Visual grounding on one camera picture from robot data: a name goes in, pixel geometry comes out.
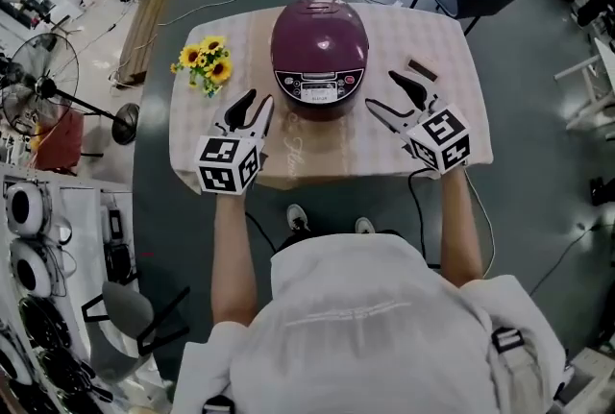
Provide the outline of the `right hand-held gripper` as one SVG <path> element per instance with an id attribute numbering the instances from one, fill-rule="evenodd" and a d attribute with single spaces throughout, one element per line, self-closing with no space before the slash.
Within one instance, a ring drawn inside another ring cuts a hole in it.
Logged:
<path id="1" fill-rule="evenodd" d="M 391 132 L 404 134 L 411 153 L 438 173 L 447 173 L 470 156 L 469 124 L 455 104 L 441 110 L 437 85 L 430 79 L 407 72 L 388 71 L 389 77 L 420 111 L 435 111 L 416 124 L 417 109 L 398 112 L 382 102 L 367 98 L 366 108 Z"/>

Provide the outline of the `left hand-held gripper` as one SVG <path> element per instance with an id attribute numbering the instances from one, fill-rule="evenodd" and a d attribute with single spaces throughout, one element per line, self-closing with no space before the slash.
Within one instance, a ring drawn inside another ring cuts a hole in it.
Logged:
<path id="1" fill-rule="evenodd" d="M 203 192 L 242 195 L 261 171 L 275 102 L 267 95 L 248 125 L 246 114 L 256 96 L 251 88 L 222 104 L 208 133 L 199 138 L 194 167 Z"/>

